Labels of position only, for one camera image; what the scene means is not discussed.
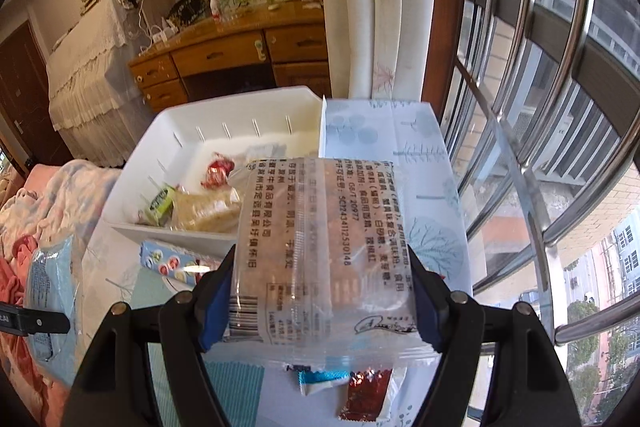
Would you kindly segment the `blue foil snack packet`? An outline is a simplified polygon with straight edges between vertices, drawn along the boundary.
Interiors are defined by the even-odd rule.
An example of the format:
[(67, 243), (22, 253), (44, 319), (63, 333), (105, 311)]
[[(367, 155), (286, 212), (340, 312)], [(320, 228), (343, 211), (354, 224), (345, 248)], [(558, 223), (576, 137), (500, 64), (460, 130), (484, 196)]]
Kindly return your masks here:
[(295, 374), (302, 395), (314, 395), (322, 390), (347, 385), (350, 380), (350, 373), (345, 371), (313, 371), (303, 365), (288, 365), (285, 369)]

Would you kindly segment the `white clear rice cake bag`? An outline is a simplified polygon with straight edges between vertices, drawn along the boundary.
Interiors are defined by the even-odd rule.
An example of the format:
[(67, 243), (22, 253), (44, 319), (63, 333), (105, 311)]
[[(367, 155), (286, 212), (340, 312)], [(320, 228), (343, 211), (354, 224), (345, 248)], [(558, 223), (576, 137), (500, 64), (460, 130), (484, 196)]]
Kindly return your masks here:
[(78, 283), (73, 276), (75, 236), (68, 234), (55, 244), (38, 247), (27, 275), (25, 305), (28, 309), (56, 313), (54, 324), (62, 332), (53, 332), (46, 315), (36, 321), (39, 332), (29, 334), (27, 346), (40, 372), (67, 387), (76, 374), (78, 322), (76, 296)]

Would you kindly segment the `puffed corn snack bag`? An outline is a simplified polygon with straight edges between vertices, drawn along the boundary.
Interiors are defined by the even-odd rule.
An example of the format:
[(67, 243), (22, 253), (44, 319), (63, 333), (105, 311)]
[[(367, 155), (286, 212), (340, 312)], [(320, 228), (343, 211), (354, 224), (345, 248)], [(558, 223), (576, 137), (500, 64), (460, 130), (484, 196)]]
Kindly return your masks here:
[(169, 228), (174, 231), (231, 233), (238, 226), (242, 196), (226, 185), (205, 193), (177, 192)]

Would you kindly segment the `green small snack packet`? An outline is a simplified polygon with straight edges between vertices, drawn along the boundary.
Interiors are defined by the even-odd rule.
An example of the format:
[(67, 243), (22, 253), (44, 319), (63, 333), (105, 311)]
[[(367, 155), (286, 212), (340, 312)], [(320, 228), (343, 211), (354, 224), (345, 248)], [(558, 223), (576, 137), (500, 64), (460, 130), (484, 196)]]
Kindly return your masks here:
[(176, 189), (164, 185), (160, 191), (138, 212), (139, 225), (163, 228), (168, 225), (174, 211)]

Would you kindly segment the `blue red biscuit pack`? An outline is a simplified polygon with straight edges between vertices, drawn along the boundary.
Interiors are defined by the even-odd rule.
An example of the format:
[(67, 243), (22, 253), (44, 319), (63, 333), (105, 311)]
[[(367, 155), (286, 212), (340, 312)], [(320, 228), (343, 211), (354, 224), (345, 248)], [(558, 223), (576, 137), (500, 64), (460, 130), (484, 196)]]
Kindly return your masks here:
[(175, 281), (195, 286), (204, 275), (218, 269), (221, 261), (157, 241), (143, 241), (140, 246), (142, 267)]

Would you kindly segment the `white lace covered furniture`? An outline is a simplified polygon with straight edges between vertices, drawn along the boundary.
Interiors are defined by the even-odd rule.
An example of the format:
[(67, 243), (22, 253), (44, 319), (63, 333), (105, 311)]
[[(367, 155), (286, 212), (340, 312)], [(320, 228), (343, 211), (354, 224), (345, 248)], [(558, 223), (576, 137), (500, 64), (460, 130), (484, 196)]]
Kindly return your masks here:
[(143, 43), (138, 13), (100, 0), (50, 54), (49, 114), (74, 157), (124, 165), (151, 124), (128, 67)]

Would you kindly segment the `dark red snowflake snack packet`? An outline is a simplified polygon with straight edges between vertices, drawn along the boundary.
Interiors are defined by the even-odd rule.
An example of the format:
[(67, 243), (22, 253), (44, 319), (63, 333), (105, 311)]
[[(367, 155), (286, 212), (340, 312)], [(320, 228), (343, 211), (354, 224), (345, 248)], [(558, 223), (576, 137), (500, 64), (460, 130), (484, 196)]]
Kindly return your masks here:
[(397, 392), (393, 369), (366, 369), (350, 374), (347, 398), (338, 418), (356, 423), (380, 423), (390, 419)]

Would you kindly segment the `nut candy clear packet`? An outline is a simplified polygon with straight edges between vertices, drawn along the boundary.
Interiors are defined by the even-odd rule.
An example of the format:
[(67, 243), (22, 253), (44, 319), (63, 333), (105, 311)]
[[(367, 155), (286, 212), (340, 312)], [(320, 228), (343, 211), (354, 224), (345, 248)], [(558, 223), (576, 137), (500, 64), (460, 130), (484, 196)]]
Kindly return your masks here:
[(213, 190), (227, 185), (234, 167), (235, 162), (230, 157), (215, 153), (210, 158), (209, 164), (205, 169), (204, 176), (201, 179), (201, 187), (206, 188), (206, 190)]

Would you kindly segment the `metal window guard bars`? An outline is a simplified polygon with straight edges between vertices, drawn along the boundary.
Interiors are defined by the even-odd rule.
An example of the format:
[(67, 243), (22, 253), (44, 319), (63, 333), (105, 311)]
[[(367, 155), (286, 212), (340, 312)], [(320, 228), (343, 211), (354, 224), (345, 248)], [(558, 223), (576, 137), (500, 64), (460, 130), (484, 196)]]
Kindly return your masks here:
[(527, 303), (612, 423), (639, 402), (639, 0), (464, 0), (442, 132), (476, 299)]

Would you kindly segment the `small white red bottle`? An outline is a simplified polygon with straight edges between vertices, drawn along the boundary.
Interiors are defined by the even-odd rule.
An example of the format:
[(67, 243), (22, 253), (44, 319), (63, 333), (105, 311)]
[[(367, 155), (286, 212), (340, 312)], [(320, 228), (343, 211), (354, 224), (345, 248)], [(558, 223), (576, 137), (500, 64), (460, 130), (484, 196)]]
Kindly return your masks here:
[(222, 11), (218, 0), (209, 0), (210, 14), (212, 14), (213, 20), (216, 22), (222, 21)]

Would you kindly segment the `white plastic storage bin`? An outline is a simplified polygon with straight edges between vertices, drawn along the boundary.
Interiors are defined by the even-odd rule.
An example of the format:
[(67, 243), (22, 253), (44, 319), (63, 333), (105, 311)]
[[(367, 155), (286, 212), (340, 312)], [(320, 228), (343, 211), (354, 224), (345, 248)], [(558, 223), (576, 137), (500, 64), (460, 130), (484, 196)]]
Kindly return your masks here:
[(102, 219), (134, 242), (147, 239), (222, 256), (228, 233), (181, 231), (157, 225), (149, 210), (164, 188), (209, 194), (205, 186), (225, 160), (231, 176), (249, 161), (314, 155), (322, 149), (324, 101), (306, 87), (254, 91), (163, 110), (131, 154), (103, 207)]

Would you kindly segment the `white power strip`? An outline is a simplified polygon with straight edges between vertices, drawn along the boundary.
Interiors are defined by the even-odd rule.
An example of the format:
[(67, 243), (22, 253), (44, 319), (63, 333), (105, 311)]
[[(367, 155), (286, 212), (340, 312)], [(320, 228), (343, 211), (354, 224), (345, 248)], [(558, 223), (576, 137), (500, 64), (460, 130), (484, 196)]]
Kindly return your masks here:
[(151, 40), (152, 43), (160, 43), (167, 42), (172, 37), (175, 37), (179, 32), (179, 29), (176, 26), (165, 26), (160, 27), (157, 25), (153, 25), (151, 28)]

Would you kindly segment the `black patterned pouch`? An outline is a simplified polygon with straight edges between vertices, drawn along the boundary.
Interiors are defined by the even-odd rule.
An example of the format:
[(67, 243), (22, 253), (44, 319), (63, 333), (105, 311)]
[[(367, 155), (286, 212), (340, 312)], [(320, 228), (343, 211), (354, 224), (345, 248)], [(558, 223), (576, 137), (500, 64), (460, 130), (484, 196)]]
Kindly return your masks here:
[(179, 0), (169, 10), (167, 20), (178, 28), (187, 28), (209, 14), (209, 0)]

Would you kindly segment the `wooden desk with drawers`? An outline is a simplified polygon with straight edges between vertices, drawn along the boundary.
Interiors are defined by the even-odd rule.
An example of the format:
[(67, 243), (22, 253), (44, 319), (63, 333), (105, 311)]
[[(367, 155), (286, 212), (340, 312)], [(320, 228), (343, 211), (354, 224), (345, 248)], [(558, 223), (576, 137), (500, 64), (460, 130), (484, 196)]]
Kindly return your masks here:
[(154, 113), (268, 89), (309, 88), (332, 95), (326, 28), (318, 1), (258, 6), (231, 22), (203, 20), (128, 64)]

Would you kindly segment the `large clear printed cake pack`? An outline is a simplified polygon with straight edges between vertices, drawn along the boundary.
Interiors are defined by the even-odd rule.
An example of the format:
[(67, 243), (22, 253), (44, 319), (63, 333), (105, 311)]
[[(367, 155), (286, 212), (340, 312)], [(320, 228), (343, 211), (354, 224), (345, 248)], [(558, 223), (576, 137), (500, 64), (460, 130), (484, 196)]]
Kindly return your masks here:
[(416, 300), (394, 166), (299, 157), (249, 162), (219, 361), (361, 371), (434, 357)]

